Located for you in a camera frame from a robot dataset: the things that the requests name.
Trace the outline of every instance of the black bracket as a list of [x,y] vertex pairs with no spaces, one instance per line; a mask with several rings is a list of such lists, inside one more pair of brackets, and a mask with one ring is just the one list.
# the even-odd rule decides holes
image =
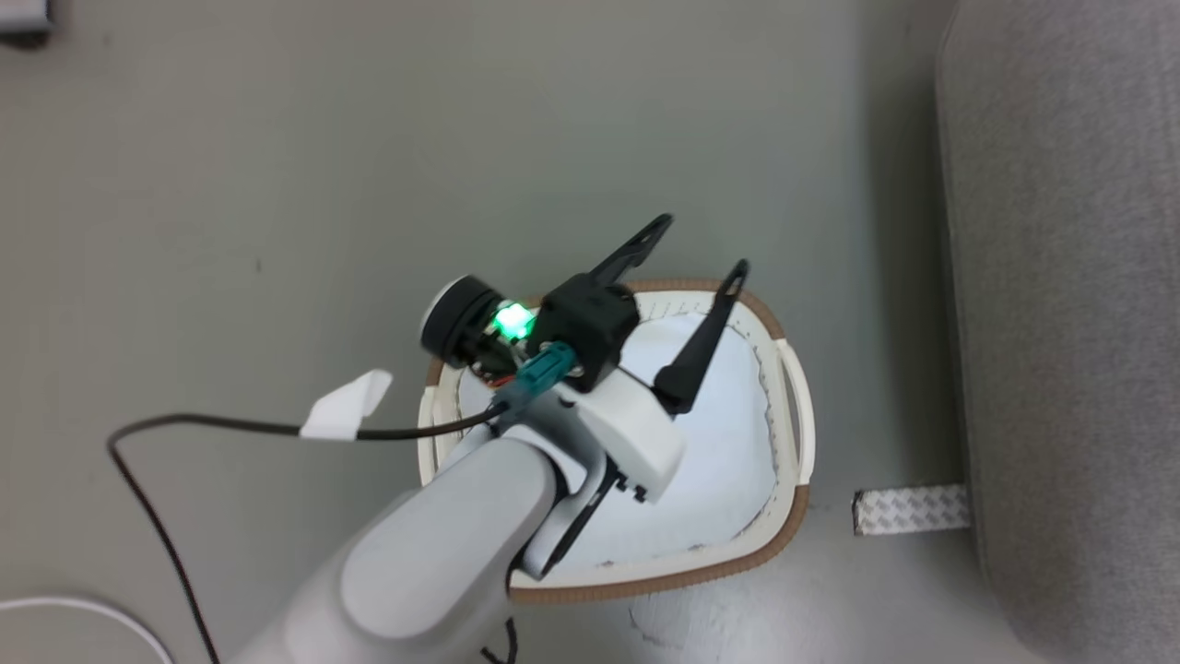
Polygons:
[[657,216],[651,223],[644,225],[643,230],[636,232],[635,237],[615,249],[615,252],[607,256],[607,259],[591,269],[590,276],[603,285],[618,282],[631,268],[643,264],[673,221],[670,213]]
[[557,547],[553,550],[552,555],[550,555],[549,560],[545,563],[545,567],[542,570],[542,574],[549,574],[549,572],[553,568],[553,566],[560,563],[565,558],[565,554],[570,552],[570,547],[573,546],[573,543],[578,539],[578,535],[582,534],[582,531],[586,527],[586,524],[590,522],[590,518],[594,517],[594,513],[598,509],[598,506],[602,505],[602,500],[607,498],[607,494],[610,493],[610,488],[614,487],[615,482],[618,481],[618,476],[620,476],[618,467],[615,466],[615,462],[608,456],[607,472],[603,474],[602,481],[598,482],[598,487],[590,497],[590,502],[586,504],[584,508],[582,508],[582,512],[579,512],[577,517],[573,518],[573,522],[570,524],[570,530],[566,531],[565,534],[562,535],[560,541],[557,543]]
[[693,410],[696,402],[696,394],[701,392],[701,383],[704,382],[704,374],[713,362],[713,354],[721,342],[721,334],[729,321],[729,313],[741,294],[746,277],[749,275],[749,261],[742,258],[738,261],[729,276],[721,282],[717,292],[713,296],[713,308],[701,321],[701,324],[693,331],[693,336],[684,343],[680,355],[668,367],[656,374],[656,380],[651,383],[651,393],[660,400],[668,415],[683,415]]

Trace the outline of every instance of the basket rim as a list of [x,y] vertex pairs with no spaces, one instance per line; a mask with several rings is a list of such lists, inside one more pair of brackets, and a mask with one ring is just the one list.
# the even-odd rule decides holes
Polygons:
[[[655,290],[715,291],[721,285],[721,280],[650,278],[629,281],[627,282],[627,285],[636,292]],[[786,338],[782,324],[779,323],[774,313],[771,311],[771,307],[768,307],[762,300],[758,298],[758,296],[748,289],[743,289],[741,291],[739,300],[746,304],[746,307],[749,308],[749,310],[759,318],[762,326],[766,327],[772,341],[778,342]],[[540,297],[527,297],[523,300],[522,303],[529,307],[536,307],[540,304]],[[442,376],[444,367],[442,361],[438,359],[431,360],[431,366],[426,376],[427,388],[438,387]],[[651,577],[647,579],[595,586],[565,586],[556,589],[512,587],[509,594],[512,601],[518,604],[575,604],[581,601],[618,599],[683,589],[730,577],[741,572],[747,572],[768,563],[771,559],[781,553],[791,540],[794,539],[795,533],[799,531],[799,527],[802,525],[804,518],[807,514],[808,495],[809,487],[807,485],[796,485],[794,487],[794,498],[791,505],[791,512],[787,514],[787,519],[784,521],[782,527],[779,528],[779,532],[775,533],[771,541],[761,548],[739,558],[663,577]]]

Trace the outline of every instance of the white cable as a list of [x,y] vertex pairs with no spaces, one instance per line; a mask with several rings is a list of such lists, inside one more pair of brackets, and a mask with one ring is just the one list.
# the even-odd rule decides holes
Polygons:
[[164,644],[156,638],[156,635],[145,627],[139,620],[136,620],[130,614],[120,611],[107,604],[100,601],[94,601],[91,599],[83,599],[80,597],[66,597],[66,596],[40,596],[40,597],[22,597],[20,599],[9,599],[7,601],[0,601],[0,611],[13,611],[18,609],[33,609],[38,606],[65,606],[67,609],[80,609],[83,611],[90,611],[91,613],[98,613],[100,616],[106,616],[112,620],[118,620],[125,627],[135,632],[139,638],[148,643],[152,650],[156,651],[156,657],[159,658],[162,664],[176,664],[172,660],[172,656],[168,653],[168,649]]

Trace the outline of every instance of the green led light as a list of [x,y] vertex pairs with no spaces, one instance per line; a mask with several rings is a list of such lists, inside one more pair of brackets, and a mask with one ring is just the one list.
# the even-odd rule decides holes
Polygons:
[[529,336],[530,331],[532,331],[535,320],[537,320],[537,316],[525,308],[524,304],[512,302],[496,311],[492,324],[500,330],[500,335],[516,341]]

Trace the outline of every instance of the white fabric liner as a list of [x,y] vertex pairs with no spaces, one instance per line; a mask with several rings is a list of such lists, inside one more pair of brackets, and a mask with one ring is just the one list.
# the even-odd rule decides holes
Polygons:
[[[702,318],[688,311],[642,322],[623,348],[623,368],[650,384]],[[487,408],[491,395],[470,373],[459,380],[465,416]],[[758,359],[746,338],[727,327],[693,412],[676,420],[688,446],[661,501],[638,504],[631,492],[612,491],[553,574],[697,551],[738,537],[775,487],[768,409]],[[553,451],[537,436],[531,440]],[[581,486],[581,467],[560,458],[558,465],[571,488]]]

